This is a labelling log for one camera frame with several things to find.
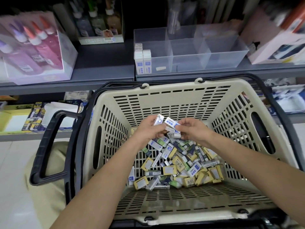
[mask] shopping basket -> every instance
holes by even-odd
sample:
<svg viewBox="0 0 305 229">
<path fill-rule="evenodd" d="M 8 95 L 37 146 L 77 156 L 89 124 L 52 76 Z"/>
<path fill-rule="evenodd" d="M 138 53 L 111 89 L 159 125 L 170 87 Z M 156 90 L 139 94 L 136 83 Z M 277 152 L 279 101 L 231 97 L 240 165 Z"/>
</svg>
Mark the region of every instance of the shopping basket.
<svg viewBox="0 0 305 229">
<path fill-rule="evenodd" d="M 238 77 L 253 79 L 275 109 L 285 132 L 274 122 L 251 85 Z M 301 146 L 289 118 L 258 77 L 236 74 L 199 78 L 187 83 L 110 82 L 90 98 L 82 114 L 59 111 L 41 140 L 30 182 L 41 185 L 64 179 L 67 203 L 112 157 L 148 115 L 162 114 L 174 120 L 193 117 L 209 128 L 250 149 L 268 154 L 301 170 L 305 168 Z M 45 177 L 48 155 L 64 117 L 74 117 L 64 171 Z M 149 147 L 152 158 L 157 151 Z M 134 167 L 136 179 L 146 156 L 139 152 Z M 275 209 L 246 177 L 224 162 L 227 179 L 217 185 L 135 191 L 126 184 L 114 220 L 136 220 L 144 225 L 225 219 L 246 219 L 258 210 Z"/>
</svg>

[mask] person's right arm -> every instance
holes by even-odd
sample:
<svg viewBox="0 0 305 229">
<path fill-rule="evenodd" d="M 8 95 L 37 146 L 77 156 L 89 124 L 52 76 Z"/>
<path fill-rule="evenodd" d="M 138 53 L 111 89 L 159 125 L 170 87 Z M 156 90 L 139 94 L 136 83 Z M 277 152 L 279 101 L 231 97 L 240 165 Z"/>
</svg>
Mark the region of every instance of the person's right arm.
<svg viewBox="0 0 305 229">
<path fill-rule="evenodd" d="M 193 140 L 217 153 L 230 166 L 305 227 L 305 173 L 271 156 L 251 150 L 220 135 L 194 118 L 179 121 L 183 139 Z"/>
</svg>

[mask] floor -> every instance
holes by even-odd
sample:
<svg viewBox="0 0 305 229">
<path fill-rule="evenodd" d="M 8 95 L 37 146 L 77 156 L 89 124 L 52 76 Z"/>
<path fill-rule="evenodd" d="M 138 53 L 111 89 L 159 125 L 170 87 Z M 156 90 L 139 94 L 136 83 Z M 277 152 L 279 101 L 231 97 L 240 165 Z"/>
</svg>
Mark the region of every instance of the floor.
<svg viewBox="0 0 305 229">
<path fill-rule="evenodd" d="M 294 126 L 304 153 L 305 123 Z M 69 138 L 56 141 L 69 141 Z M 23 169 L 39 143 L 40 140 L 0 142 L 0 228 L 42 229 L 23 180 Z"/>
</svg>

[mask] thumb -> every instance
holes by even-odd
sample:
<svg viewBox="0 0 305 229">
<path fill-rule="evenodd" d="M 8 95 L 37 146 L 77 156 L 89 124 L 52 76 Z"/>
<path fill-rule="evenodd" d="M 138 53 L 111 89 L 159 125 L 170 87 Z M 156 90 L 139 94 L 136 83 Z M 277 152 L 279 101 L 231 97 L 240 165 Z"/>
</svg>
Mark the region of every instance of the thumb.
<svg viewBox="0 0 305 229">
<path fill-rule="evenodd" d="M 178 131 L 181 131 L 181 132 L 186 132 L 188 133 L 189 132 L 189 126 L 184 126 L 184 125 L 176 125 L 175 126 L 175 129 L 178 130 Z"/>
<path fill-rule="evenodd" d="M 166 124 L 162 123 L 160 125 L 153 126 L 152 128 L 153 128 L 154 133 L 158 133 L 158 132 L 161 132 L 161 131 L 165 130 Z"/>
</svg>

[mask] human hand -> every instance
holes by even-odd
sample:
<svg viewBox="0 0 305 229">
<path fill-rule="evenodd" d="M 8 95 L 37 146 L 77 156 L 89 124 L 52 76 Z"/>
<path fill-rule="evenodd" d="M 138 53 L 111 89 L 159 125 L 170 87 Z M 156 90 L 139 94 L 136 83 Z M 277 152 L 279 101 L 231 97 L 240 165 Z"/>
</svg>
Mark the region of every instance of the human hand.
<svg viewBox="0 0 305 229">
<path fill-rule="evenodd" d="M 154 126 L 154 121 L 157 118 L 157 115 L 150 115 L 141 121 L 137 130 L 132 135 L 132 138 L 136 138 L 137 141 L 141 144 L 141 148 L 144 148 L 147 143 L 156 138 L 162 137 L 166 133 L 166 124 L 162 123 L 160 125 Z"/>
<path fill-rule="evenodd" d="M 204 147 L 210 148 L 210 138 L 215 133 L 209 129 L 201 120 L 184 118 L 178 121 L 175 129 L 181 131 L 181 139 L 193 140 Z"/>
</svg>

